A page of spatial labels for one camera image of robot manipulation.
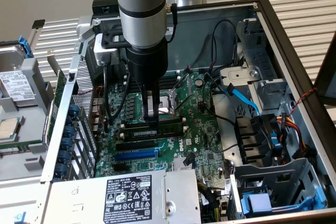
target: robotic arm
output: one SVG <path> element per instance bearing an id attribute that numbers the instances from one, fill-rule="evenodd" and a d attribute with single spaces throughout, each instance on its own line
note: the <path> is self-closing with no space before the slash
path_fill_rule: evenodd
<path id="1" fill-rule="evenodd" d="M 118 0 L 131 76 L 141 84 L 144 118 L 158 121 L 159 79 L 168 68 L 166 0 Z M 181 6 L 184 2 L 173 0 Z"/>

